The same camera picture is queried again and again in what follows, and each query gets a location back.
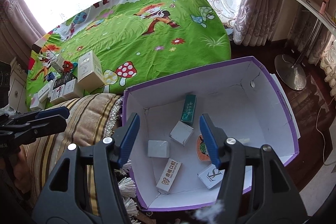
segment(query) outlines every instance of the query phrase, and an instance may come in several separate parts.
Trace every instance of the wooden floor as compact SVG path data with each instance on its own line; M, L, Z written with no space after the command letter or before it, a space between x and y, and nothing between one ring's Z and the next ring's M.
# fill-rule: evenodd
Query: wooden floor
M270 73L277 74L274 67L274 59L278 54L286 53L296 58L297 54L292 53L289 47L284 47L283 43L266 45L263 47L244 47L232 45L231 58L244 56L255 56ZM324 71L315 65L308 64L304 59L305 73L307 75L307 85L302 91L291 90L281 79L279 79L286 96L293 109L296 122L300 131L299 139L300 154L286 167L298 190L301 191L307 183L314 177L323 164L323 139L316 130L316 118L320 107L329 104L332 100L330 96L329 84L324 81ZM325 158L332 150L329 127L336 116L336 103L333 101L329 107L322 108L318 129L323 132L326 140ZM247 209L249 195L244 195L242 199L241 212ZM154 213L151 218L158 223L174 223L176 218L190 223L197 223L193 220L192 211Z

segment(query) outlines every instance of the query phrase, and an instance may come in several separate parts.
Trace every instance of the striped cushion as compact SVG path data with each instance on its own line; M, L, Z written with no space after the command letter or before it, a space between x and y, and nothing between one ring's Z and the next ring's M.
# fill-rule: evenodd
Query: striped cushion
M112 112L115 113L115 110L120 109L121 99L118 100L119 98L119 95L101 93L73 99L52 107L66 106L70 110L70 116L63 133L39 138L25 147L32 176L30 200L32 206L36 203L48 175L70 143L89 146L103 138L107 122L113 119ZM92 166L88 166L87 171L91 206L93 212L97 213Z

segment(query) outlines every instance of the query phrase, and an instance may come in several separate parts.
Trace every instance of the blue gripper pad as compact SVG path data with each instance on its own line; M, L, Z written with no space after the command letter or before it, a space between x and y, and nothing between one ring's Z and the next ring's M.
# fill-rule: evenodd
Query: blue gripper pad
M36 119L42 119L58 114L61 115L64 119L68 119L70 112L65 106L61 106L58 108L40 111L39 114L37 114Z
M208 114L203 114L199 118L199 129L207 146L212 164L214 164L216 168L220 168L221 160L219 151L224 147L224 142L227 139L224 130L215 127Z
M132 113L126 122L126 125L118 128L112 135L112 138L115 140L115 146L119 147L117 160L119 168L122 168L122 166L127 163L139 129L140 117L138 114Z

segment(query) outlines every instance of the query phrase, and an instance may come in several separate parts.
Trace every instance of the green tissue package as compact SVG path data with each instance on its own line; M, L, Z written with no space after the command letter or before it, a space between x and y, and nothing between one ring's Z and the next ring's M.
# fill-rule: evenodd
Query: green tissue package
M196 95L187 94L185 96L181 122L192 126L194 122L194 114L196 109Z

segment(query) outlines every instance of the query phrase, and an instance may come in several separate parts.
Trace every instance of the white shelf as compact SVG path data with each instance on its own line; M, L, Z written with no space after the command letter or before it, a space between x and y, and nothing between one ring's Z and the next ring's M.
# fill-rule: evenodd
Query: white shelf
M314 16L316 16L323 25L325 25L328 30L334 35L336 36L336 29L333 27L333 25L326 19L329 17L329 19L331 20L331 16L329 14L325 14L324 16L326 18L324 18L323 15L321 15L318 11L320 10L320 5L318 5L316 2L314 2L313 0L308 0L310 1L310 5L307 3L307 0L296 0L298 3L302 4L304 7L306 7Z

